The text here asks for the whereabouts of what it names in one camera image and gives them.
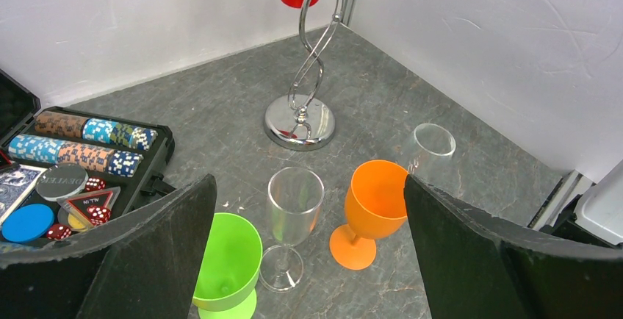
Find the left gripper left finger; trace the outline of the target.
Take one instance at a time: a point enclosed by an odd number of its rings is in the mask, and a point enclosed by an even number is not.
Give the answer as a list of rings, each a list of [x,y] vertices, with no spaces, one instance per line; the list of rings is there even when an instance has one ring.
[[[94,229],[1,255],[3,318],[185,318],[217,201],[213,175]]]

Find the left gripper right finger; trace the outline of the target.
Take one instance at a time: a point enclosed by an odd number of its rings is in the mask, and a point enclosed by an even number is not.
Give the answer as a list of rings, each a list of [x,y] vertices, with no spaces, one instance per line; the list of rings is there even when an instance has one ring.
[[[620,318],[622,251],[520,226],[407,175],[433,318]]]

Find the green plastic wine glass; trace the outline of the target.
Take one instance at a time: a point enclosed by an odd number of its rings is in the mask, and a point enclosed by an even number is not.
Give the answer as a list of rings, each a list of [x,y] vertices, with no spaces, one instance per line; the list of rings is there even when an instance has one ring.
[[[253,317],[262,254],[250,221],[228,212],[214,215],[192,297],[200,318]]]

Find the clear wine glass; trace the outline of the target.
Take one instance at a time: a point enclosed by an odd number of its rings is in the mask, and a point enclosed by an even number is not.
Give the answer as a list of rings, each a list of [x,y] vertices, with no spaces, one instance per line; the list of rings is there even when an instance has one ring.
[[[434,123],[421,123],[408,140],[406,169],[428,183],[441,179],[456,150],[449,130]]]
[[[286,167],[274,173],[267,185],[267,226],[276,242],[262,255],[260,282],[274,293],[294,289],[303,278],[302,256],[295,247],[312,233],[325,188],[313,171]]]

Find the orange plastic wine glass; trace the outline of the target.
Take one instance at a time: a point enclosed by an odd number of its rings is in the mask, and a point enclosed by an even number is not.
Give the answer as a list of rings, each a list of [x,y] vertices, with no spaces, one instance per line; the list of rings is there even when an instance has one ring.
[[[350,270],[363,270],[376,257],[375,241],[394,234],[407,219],[404,186],[408,172],[387,160],[367,161],[354,170],[345,197],[346,223],[329,240],[331,255]]]

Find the clear wine glass front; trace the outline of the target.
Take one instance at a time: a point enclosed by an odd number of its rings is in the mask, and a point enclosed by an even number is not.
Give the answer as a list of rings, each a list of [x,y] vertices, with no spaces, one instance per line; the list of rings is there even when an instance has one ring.
[[[267,226],[276,242],[262,255],[260,282],[274,293],[294,289],[303,278],[302,256],[295,247],[312,233],[325,188],[313,171],[286,167],[274,173],[267,185]]]

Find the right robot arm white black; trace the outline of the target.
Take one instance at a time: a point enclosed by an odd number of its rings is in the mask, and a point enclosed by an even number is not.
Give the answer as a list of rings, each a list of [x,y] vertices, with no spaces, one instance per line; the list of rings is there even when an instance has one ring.
[[[622,248],[622,164],[576,196],[558,216],[551,234],[579,243]]]

